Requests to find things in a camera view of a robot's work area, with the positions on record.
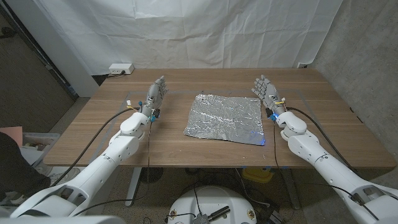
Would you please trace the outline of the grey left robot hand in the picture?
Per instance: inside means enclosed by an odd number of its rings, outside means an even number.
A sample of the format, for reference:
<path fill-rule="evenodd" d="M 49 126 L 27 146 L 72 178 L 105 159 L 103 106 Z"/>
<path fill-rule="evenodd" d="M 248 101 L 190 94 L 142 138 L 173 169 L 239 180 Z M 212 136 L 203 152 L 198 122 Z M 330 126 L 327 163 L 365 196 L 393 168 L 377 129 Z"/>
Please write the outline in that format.
<path fill-rule="evenodd" d="M 159 109 L 167 92 L 165 77 L 161 76 L 149 87 L 147 96 L 141 107 L 141 113 L 150 116 L 153 110 Z"/>

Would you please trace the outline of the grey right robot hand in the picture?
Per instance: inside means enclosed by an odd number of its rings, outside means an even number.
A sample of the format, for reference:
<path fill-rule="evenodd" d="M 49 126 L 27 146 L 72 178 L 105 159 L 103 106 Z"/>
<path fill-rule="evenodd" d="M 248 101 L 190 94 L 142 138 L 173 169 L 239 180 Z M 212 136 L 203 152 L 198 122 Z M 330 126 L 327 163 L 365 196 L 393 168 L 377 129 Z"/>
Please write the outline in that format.
<path fill-rule="evenodd" d="M 264 75 L 254 81 L 254 88 L 251 90 L 263 102 L 264 106 L 276 116 L 286 111 L 284 100 L 280 97 L 275 86 Z"/>

